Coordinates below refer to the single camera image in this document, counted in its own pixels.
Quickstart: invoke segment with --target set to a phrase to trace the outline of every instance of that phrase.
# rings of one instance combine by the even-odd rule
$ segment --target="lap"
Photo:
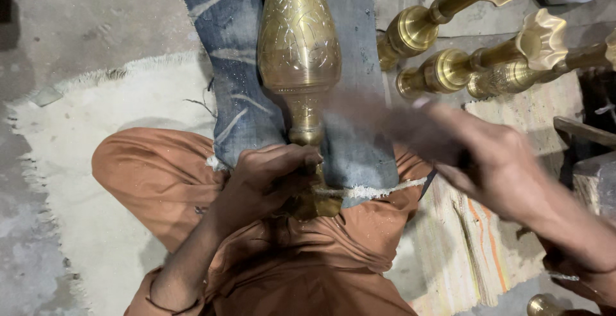
[[[432,169],[404,148],[395,150],[401,180],[425,177]],[[213,154],[211,139],[195,133],[129,129],[100,144],[92,174],[173,252],[200,220],[195,207],[206,210],[224,186],[225,173],[206,166]],[[221,246],[215,262],[225,270],[232,262],[276,247],[331,252],[345,262],[352,258],[373,271],[385,271],[420,194],[421,186],[405,188],[306,224],[292,218],[259,221]]]

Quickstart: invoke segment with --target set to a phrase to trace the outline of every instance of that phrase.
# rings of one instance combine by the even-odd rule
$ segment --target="brass candlestick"
[[[324,136],[320,102],[340,80],[342,67],[327,1],[265,0],[257,60],[265,87],[281,95],[289,107],[291,142],[318,147]],[[291,198],[281,211],[307,221],[335,216],[341,202],[306,194]]]
[[[492,48],[480,48],[468,55],[459,49],[445,49],[430,56],[419,68],[403,69],[396,78],[404,98],[422,92],[452,93],[463,89],[471,75],[488,71],[496,64],[526,60],[538,71],[554,67],[567,54],[562,44],[566,21],[548,14],[545,8],[527,15],[522,30],[510,40]]]
[[[474,73],[466,89],[475,98],[520,93],[535,84],[551,82],[576,68],[600,66],[616,66],[616,29],[604,43],[576,48],[550,70],[533,70],[525,61],[499,64],[488,72]]]
[[[526,313],[528,316],[559,316],[566,310],[550,302],[544,295],[536,295],[528,301]]]
[[[377,40],[381,70],[388,71],[401,58],[425,52],[436,41],[440,24],[448,23],[456,13],[478,1],[501,6],[511,0],[435,0],[429,9],[411,6],[398,13],[385,35]]]

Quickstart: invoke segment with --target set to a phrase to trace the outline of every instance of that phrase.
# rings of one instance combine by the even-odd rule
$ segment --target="knee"
[[[92,176],[101,184],[107,184],[112,166],[118,165],[119,149],[125,145],[126,139],[139,129],[127,129],[116,132],[105,138],[92,154]]]

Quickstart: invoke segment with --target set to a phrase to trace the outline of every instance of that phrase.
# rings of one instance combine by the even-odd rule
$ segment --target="concrete floor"
[[[10,22],[0,22],[0,100],[11,101],[34,89],[86,71],[121,66],[146,56],[195,50],[198,37],[181,0],[0,0],[9,3]],[[612,23],[581,27],[576,45]],[[507,36],[439,40],[439,48],[472,51]],[[420,63],[423,59],[409,61]],[[460,97],[448,98],[461,103]],[[7,117],[4,106],[0,117]],[[70,264],[58,251],[54,226],[43,222],[44,194],[32,193],[21,176],[18,157],[29,151],[22,137],[0,121],[0,305],[3,314],[86,315],[70,294]],[[528,299],[552,293],[565,306],[593,307],[543,276],[501,297],[496,308],[478,306],[460,315],[523,315]]]

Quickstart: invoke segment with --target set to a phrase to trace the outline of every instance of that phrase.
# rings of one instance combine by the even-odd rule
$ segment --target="brown kurta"
[[[401,180],[425,177],[431,165],[396,148]],[[205,165],[212,140],[190,132],[135,128],[105,139],[92,174],[169,251],[207,211],[226,176]],[[208,272],[204,296],[181,315],[211,303],[216,315],[415,315],[382,273],[389,270],[421,186],[342,209],[306,224],[266,218],[229,236]],[[126,315],[175,315],[149,301],[160,268],[148,273]]]

